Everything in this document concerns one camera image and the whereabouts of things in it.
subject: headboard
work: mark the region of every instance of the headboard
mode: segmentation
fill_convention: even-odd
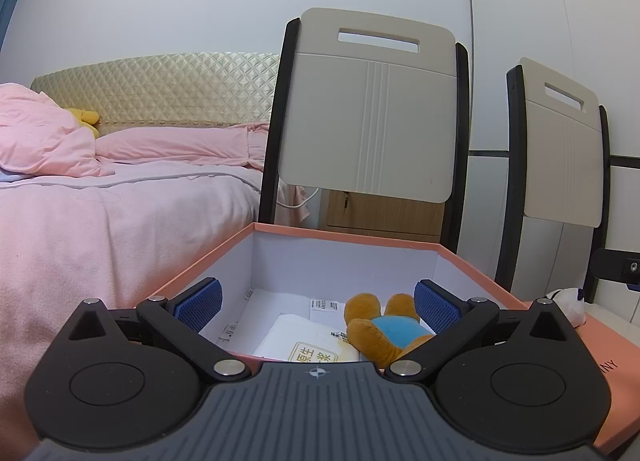
[[[280,56],[183,53],[73,67],[31,84],[60,107],[95,110],[100,134],[134,126],[269,120]]]

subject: yellow plush toy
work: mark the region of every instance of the yellow plush toy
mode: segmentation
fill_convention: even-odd
[[[80,108],[68,108],[67,110],[76,117],[76,120],[78,120],[81,125],[89,127],[92,133],[94,133],[94,137],[100,136],[98,129],[94,127],[94,125],[100,121],[100,116],[97,112],[93,110],[81,110]]]
[[[379,369],[433,337],[420,326],[414,298],[406,293],[393,295],[383,316],[378,297],[360,293],[345,305],[344,321],[347,340]]]

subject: blue gripper pad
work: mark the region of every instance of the blue gripper pad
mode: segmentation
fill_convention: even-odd
[[[415,312],[433,332],[440,333],[462,318],[468,304],[433,281],[420,281],[414,290]]]
[[[171,302],[167,309],[173,310],[180,322],[199,333],[222,308],[222,285],[218,279],[207,277]]]

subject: white plush toy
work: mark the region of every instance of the white plush toy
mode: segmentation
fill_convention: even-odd
[[[558,304],[572,326],[578,327],[587,322],[587,317],[584,313],[584,292],[581,287],[556,289],[551,293],[547,293],[546,297]]]

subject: orange box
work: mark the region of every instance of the orange box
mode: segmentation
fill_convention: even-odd
[[[207,253],[155,295],[174,297],[204,277],[219,279],[225,298],[223,308],[201,334],[213,342],[222,340],[224,344],[219,345],[241,356],[254,370],[262,358],[247,351],[255,350],[256,337],[270,329],[270,322],[279,314],[278,304],[285,305],[284,313],[295,313],[304,309],[309,298],[346,301],[355,293],[375,291],[370,287],[372,282],[381,301],[393,293],[412,293],[420,279],[431,279],[462,300],[482,296],[506,309],[528,307],[438,244],[258,222]],[[348,293],[345,284],[354,291]],[[257,313],[254,308],[249,324],[253,327],[242,329],[241,317],[254,291],[262,294],[263,305]],[[264,321],[257,322],[255,317],[262,313]],[[578,328],[578,334],[611,389],[611,409],[595,442],[602,452],[609,453],[640,430],[640,348],[591,316]]]

